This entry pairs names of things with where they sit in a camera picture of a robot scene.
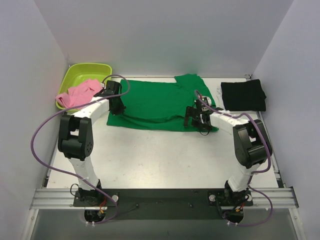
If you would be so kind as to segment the green plastic basin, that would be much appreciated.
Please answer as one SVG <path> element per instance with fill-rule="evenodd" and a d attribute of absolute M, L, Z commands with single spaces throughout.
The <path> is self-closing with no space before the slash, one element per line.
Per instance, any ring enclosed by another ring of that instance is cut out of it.
<path fill-rule="evenodd" d="M 70 87 L 76 87 L 87 79 L 97 79 L 102 83 L 103 79 L 112 74 L 112 68 L 103 63 L 77 63 L 69 67 L 62 83 L 60 85 L 58 94 L 67 93 Z M 56 106 L 60 110 L 66 108 L 62 107 L 55 101 Z"/>

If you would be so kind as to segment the green t shirt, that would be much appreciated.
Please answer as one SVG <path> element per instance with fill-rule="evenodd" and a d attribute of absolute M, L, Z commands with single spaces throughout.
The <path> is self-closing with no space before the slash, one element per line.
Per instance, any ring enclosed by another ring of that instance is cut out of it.
<path fill-rule="evenodd" d="M 121 97 L 126 107 L 123 114 L 109 114 L 106 124 L 137 130 L 171 132 L 197 132 L 191 125 L 184 126 L 186 107 L 195 103 L 195 90 L 203 96 L 213 98 L 204 80 L 196 74 L 174 77 L 175 82 L 150 82 L 121 80 L 122 90 L 127 94 Z"/>

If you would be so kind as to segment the black t shirt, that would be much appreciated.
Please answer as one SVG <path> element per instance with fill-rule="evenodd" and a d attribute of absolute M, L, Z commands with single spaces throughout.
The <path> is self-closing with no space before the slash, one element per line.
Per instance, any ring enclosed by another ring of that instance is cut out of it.
<path fill-rule="evenodd" d="M 266 111 L 267 96 L 259 79 L 222 82 L 221 91 L 224 108 L 228 111 Z"/>

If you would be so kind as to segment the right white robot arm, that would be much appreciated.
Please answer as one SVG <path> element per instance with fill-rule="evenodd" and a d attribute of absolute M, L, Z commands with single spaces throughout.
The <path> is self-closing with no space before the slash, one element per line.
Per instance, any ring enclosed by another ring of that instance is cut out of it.
<path fill-rule="evenodd" d="M 233 136 L 234 154 L 237 165 L 225 183 L 231 193 L 247 190 L 254 175 L 268 172 L 271 168 L 273 149 L 261 120 L 254 120 L 247 113 L 238 116 L 228 110 L 210 106 L 210 98 L 203 97 L 187 106 L 183 126 L 189 123 L 201 132 L 211 132 L 214 128 Z"/>

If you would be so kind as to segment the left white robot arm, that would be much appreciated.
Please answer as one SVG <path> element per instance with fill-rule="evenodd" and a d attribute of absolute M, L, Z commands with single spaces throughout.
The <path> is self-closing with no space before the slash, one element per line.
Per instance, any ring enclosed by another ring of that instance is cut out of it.
<path fill-rule="evenodd" d="M 58 150 L 72 164 L 78 179 L 78 192 L 92 206 L 101 203 L 103 194 L 101 182 L 97 177 L 91 161 L 94 148 L 93 123 L 104 113 L 120 115 L 125 111 L 121 97 L 122 85 L 109 80 L 98 92 L 90 105 L 84 106 L 73 114 L 60 118 L 58 133 Z"/>

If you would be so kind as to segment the pink t shirt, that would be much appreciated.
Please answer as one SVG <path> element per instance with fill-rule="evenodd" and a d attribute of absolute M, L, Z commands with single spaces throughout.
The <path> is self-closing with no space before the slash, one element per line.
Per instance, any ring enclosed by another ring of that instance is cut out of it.
<path fill-rule="evenodd" d="M 89 103 L 95 94 L 103 89 L 97 79 L 87 79 L 78 86 L 70 87 L 67 92 L 58 94 L 55 100 L 64 108 L 72 108 Z"/>

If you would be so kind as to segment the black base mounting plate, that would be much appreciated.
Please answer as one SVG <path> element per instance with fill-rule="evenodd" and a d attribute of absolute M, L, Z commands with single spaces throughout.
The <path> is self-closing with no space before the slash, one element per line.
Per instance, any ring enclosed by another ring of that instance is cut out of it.
<path fill-rule="evenodd" d="M 84 208 L 87 221 L 114 220 L 221 220 L 224 212 L 241 221 L 243 207 L 253 206 L 249 190 L 227 193 L 212 189 L 110 189 L 113 201 L 99 196 L 84 199 L 76 192 L 73 206 Z"/>

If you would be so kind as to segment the aluminium frame rail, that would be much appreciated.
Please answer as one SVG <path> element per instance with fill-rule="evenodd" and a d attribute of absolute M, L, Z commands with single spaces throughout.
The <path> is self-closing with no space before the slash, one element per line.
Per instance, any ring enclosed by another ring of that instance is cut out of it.
<path fill-rule="evenodd" d="M 207 207 L 219 205 L 222 208 L 235 206 L 240 200 L 231 200 L 226 197 L 223 189 L 109 189 L 107 190 L 115 203 L 108 200 L 105 207 L 115 205 L 129 207 L 143 204 L 186 204 L 194 208 L 199 204 Z M 259 188 L 251 190 L 245 196 L 246 207 L 291 209 L 298 208 L 299 204 L 293 188 Z M 31 209 L 64 210 L 86 209 L 97 210 L 99 203 L 81 201 L 76 191 L 68 189 L 43 188 L 37 189 L 31 203 Z"/>

